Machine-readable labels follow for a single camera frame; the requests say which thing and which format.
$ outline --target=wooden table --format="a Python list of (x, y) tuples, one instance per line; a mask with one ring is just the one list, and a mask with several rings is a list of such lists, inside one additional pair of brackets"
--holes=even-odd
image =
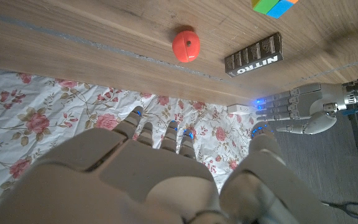
[[(190, 26), (199, 57), (180, 63)], [(228, 56), (275, 32), (284, 60), (231, 78)], [(221, 105), (358, 78), (358, 1), (300, 0), (281, 18), (250, 0), (0, 0), (0, 68)]]

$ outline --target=white cloth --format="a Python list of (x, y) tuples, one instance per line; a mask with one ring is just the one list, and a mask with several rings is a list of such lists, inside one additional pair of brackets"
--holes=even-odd
[(156, 148), (171, 120), (178, 122), (179, 132), (191, 129), (197, 160), (211, 171), (219, 189), (248, 154), (252, 115), (230, 115), (225, 106), (0, 70), (0, 199), (52, 147), (87, 128), (112, 129), (138, 105), (144, 114), (134, 138), (148, 121)]

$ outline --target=green block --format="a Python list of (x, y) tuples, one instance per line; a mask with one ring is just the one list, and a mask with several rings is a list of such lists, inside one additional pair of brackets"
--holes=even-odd
[(268, 13), (276, 4), (278, 0), (252, 0), (252, 7), (254, 11), (262, 14)]

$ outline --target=blue block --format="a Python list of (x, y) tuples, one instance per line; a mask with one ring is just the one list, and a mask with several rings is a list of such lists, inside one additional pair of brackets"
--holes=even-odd
[(281, 0), (266, 15), (278, 19), (284, 12), (293, 6), (292, 2)]

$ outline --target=black box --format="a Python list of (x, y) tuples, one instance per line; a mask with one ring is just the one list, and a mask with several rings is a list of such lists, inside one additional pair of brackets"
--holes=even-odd
[(283, 60), (283, 40), (278, 32), (224, 58), (224, 70), (236, 77), (279, 60)]

